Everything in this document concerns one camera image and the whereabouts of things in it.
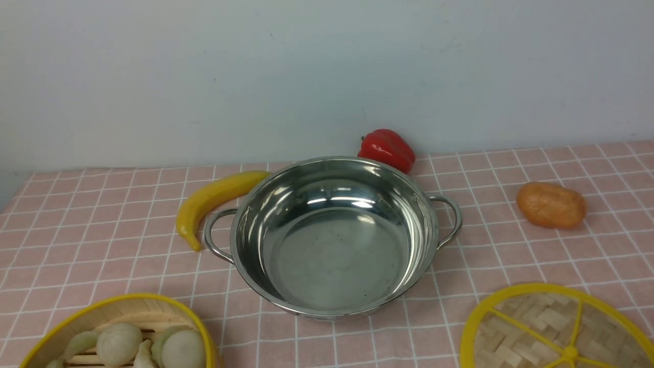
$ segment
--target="yellow plastic frame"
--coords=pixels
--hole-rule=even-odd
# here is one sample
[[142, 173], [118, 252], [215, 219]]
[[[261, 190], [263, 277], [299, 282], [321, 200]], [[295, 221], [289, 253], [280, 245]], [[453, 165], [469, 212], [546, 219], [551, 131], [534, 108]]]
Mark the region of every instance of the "yellow plastic frame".
[[463, 336], [461, 338], [461, 346], [460, 346], [461, 368], [475, 368], [474, 342], [477, 335], [477, 328], [479, 327], [479, 324], [481, 323], [481, 320], [486, 315], [486, 313], [494, 313], [500, 316], [501, 318], [511, 322], [519, 329], [522, 329], [523, 331], [530, 333], [538, 340], [545, 343], [546, 345], [548, 345], [550, 348], [552, 348], [554, 351], [558, 352], [561, 355], [561, 358], [551, 362], [550, 364], [545, 366], [545, 368], [556, 367], [557, 365], [566, 362], [568, 362], [570, 367], [574, 368], [575, 361], [591, 364], [601, 368], [615, 368], [612, 365], [608, 365], [599, 361], [593, 361], [591, 359], [577, 356], [577, 351], [574, 347], [572, 347], [572, 349], [569, 349], [570, 346], [567, 346], [566, 348], [562, 349], [554, 345], [551, 341], [533, 332], [531, 329], [529, 329], [529, 327], [523, 325], [518, 321], [513, 320], [509, 316], [505, 316], [503, 313], [494, 309], [494, 307], [498, 303], [508, 298], [516, 297], [518, 295], [527, 294], [527, 293], [556, 293], [570, 298], [575, 298], [580, 301], [579, 307], [577, 309], [577, 319], [575, 322], [574, 330], [572, 331], [571, 345], [574, 345], [577, 334], [579, 333], [579, 326], [581, 323], [579, 317], [581, 316], [582, 306], [583, 304], [588, 304], [599, 309], [600, 311], [604, 312], [608, 316], [618, 321], [618, 323], [620, 323], [636, 339], [636, 342], [638, 342], [638, 344], [643, 348], [643, 350], [645, 350], [649, 360], [654, 362], [654, 344], [652, 344], [652, 342], [647, 338], [647, 336], [633, 322], [631, 322], [627, 317], [622, 315], [622, 313], [614, 309], [614, 307], [586, 293], [583, 293], [575, 289], [570, 289], [569, 287], [553, 285], [553, 284], [535, 283], [535, 284], [521, 284], [521, 285], [507, 287], [505, 289], [502, 289], [492, 294], [491, 296], [481, 301], [479, 305], [477, 305], [477, 307], [470, 314], [470, 317], [466, 322], [466, 326], [463, 329]]
[[72, 316], [66, 318], [63, 322], [59, 323], [57, 327], [53, 328], [49, 333], [43, 337], [27, 354], [25, 359], [23, 359], [23, 362], [20, 364], [19, 368], [26, 368], [27, 363], [31, 361], [36, 353], [43, 347], [43, 345], [52, 338], [59, 330], [63, 329], [66, 325], [71, 323], [73, 320], [76, 320], [77, 318], [80, 318], [81, 316], [91, 312], [92, 310], [101, 308], [102, 306], [105, 306], [107, 304], [112, 304], [118, 301], [123, 301], [126, 299], [155, 299], [159, 300], [168, 304], [172, 304], [173, 306], [176, 306], [180, 310], [184, 311], [186, 315], [193, 321], [193, 323], [198, 327], [198, 330], [200, 332], [200, 335], [202, 335], [202, 340], [204, 342], [204, 347], [205, 347], [205, 352], [207, 354], [207, 368], [215, 368], [216, 367], [216, 362], [218, 362], [218, 368], [224, 368], [225, 363], [222, 360], [222, 356], [220, 355], [220, 352], [218, 351], [217, 347], [215, 346], [213, 340], [211, 339], [211, 336], [209, 334], [209, 331], [207, 330], [206, 326], [202, 322], [202, 320], [198, 317], [195, 312], [190, 310], [187, 306], [183, 305], [182, 303], [176, 301], [175, 299], [171, 299], [169, 297], [164, 297], [163, 295], [158, 295], [158, 294], [148, 294], [148, 293], [138, 293], [138, 294], [125, 294], [125, 295], [119, 295], [117, 297], [111, 297], [108, 299], [105, 299], [101, 302], [92, 304], [90, 306], [87, 306], [86, 308], [78, 311], [77, 313], [73, 314]]

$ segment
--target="stainless steel pot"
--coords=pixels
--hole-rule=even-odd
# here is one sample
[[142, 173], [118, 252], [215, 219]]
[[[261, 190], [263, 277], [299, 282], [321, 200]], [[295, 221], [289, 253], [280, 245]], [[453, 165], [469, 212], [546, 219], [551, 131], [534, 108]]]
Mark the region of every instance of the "stainless steel pot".
[[[455, 213], [440, 242], [430, 201]], [[213, 243], [211, 227], [233, 214], [229, 254]], [[238, 210], [208, 219], [204, 238], [263, 298], [295, 315], [336, 320], [370, 314], [407, 291], [461, 224], [454, 201], [427, 198], [398, 170], [334, 156], [271, 175]]]

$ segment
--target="pot rim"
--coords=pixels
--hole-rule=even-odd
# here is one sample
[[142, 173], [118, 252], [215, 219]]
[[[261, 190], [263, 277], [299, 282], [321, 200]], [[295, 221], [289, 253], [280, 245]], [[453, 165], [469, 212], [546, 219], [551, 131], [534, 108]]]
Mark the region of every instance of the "pot rim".
[[[416, 269], [416, 271], [413, 273], [409, 281], [407, 281], [402, 287], [399, 287], [393, 293], [389, 294], [383, 299], [378, 299], [372, 303], [365, 304], [364, 306], [358, 308], [344, 308], [344, 309], [334, 309], [334, 310], [327, 311], [327, 310], [319, 310], [319, 309], [312, 309], [312, 308], [304, 308], [301, 306], [288, 303], [280, 298], [275, 297], [274, 295], [266, 291], [264, 288], [260, 287], [250, 277], [250, 275], [247, 272], [247, 269], [243, 266], [243, 263], [241, 262], [240, 256], [237, 251], [237, 231], [234, 231], [234, 229], [238, 228], [238, 222], [240, 222], [243, 213], [246, 211], [248, 207], [247, 204], [250, 202], [251, 198], [264, 185], [274, 180], [278, 175], [287, 172], [289, 170], [293, 170], [298, 166], [303, 166], [315, 162], [334, 161], [334, 160], [359, 161], [365, 164], [370, 164], [370, 165], [384, 168], [386, 170], [390, 170], [392, 173], [396, 174], [401, 180], [403, 180], [406, 184], [408, 184], [409, 187], [411, 187], [411, 189], [413, 189], [414, 195], [417, 198], [419, 198], [420, 203], [425, 207], [426, 211], [429, 214], [429, 218], [431, 220], [431, 226], [426, 227], [425, 242], [427, 243], [426, 245], [427, 251], [425, 253], [424, 259], [422, 260], [422, 264], [420, 265], [420, 267]], [[234, 265], [236, 266], [236, 269], [238, 270], [239, 274], [244, 279], [244, 281], [248, 284], [248, 286], [252, 288], [252, 290], [254, 290], [257, 294], [259, 294], [259, 296], [263, 297], [264, 299], [268, 300], [269, 302], [277, 305], [278, 307], [282, 308], [283, 310], [291, 314], [307, 316], [310, 318], [314, 318], [316, 320], [333, 320], [336, 317], [349, 316], [354, 314], [366, 314], [368, 312], [371, 312], [372, 310], [381, 308], [382, 306], [388, 304], [389, 302], [397, 299], [399, 296], [401, 296], [407, 290], [413, 287], [418, 282], [418, 280], [422, 278], [424, 273], [432, 264], [432, 260], [434, 259], [434, 255], [436, 254], [436, 250], [438, 249], [436, 244], [437, 243], [436, 240], [438, 239], [438, 234], [439, 234], [438, 219], [436, 217], [436, 211], [431, 206], [430, 199], [423, 193], [423, 191], [420, 188], [418, 188], [416, 183], [408, 175], [405, 175], [401, 171], [393, 168], [392, 166], [383, 164], [382, 162], [369, 160], [366, 158], [361, 158], [357, 156], [323, 156], [318, 158], [312, 158], [309, 160], [303, 160], [291, 166], [288, 166], [274, 173], [273, 175], [270, 175], [269, 177], [265, 178], [263, 181], [257, 184], [257, 186], [255, 186], [250, 191], [250, 193], [248, 193], [248, 195], [243, 199], [243, 205], [240, 205], [238, 207], [236, 214], [234, 215], [234, 219], [232, 221], [232, 227], [230, 229], [230, 251], [232, 253]]]

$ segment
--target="pot handle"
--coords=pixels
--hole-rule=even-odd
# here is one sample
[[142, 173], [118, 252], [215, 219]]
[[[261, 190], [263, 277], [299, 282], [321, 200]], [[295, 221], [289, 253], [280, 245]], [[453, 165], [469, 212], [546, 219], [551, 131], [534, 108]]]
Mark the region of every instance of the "pot handle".
[[438, 250], [440, 247], [456, 238], [458, 232], [461, 231], [461, 227], [463, 226], [463, 214], [461, 214], [461, 209], [459, 208], [458, 204], [446, 196], [430, 196], [429, 200], [432, 202], [443, 202], [452, 207], [452, 210], [454, 211], [454, 228], [443, 240], [438, 242], [438, 245], [436, 246], [436, 250]]
[[226, 251], [220, 250], [220, 248], [218, 248], [216, 244], [213, 243], [213, 239], [211, 239], [211, 228], [216, 223], [216, 221], [218, 221], [218, 219], [220, 219], [221, 217], [233, 215], [236, 213], [236, 211], [237, 211], [236, 208], [230, 208], [228, 210], [220, 211], [212, 215], [210, 218], [207, 219], [207, 223], [205, 224], [205, 230], [204, 230], [204, 239], [205, 239], [205, 243], [207, 243], [207, 248], [209, 248], [211, 253], [214, 253], [219, 258], [222, 258], [231, 264], [234, 264], [234, 257], [232, 257], [232, 255], [227, 253]]

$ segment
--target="potato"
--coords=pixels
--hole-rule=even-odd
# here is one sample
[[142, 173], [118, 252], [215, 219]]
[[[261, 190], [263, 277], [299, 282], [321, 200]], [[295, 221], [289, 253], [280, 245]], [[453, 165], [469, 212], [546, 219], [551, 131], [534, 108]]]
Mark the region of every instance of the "potato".
[[573, 228], [588, 212], [581, 194], [559, 184], [537, 181], [520, 188], [517, 204], [529, 222], [550, 229]]

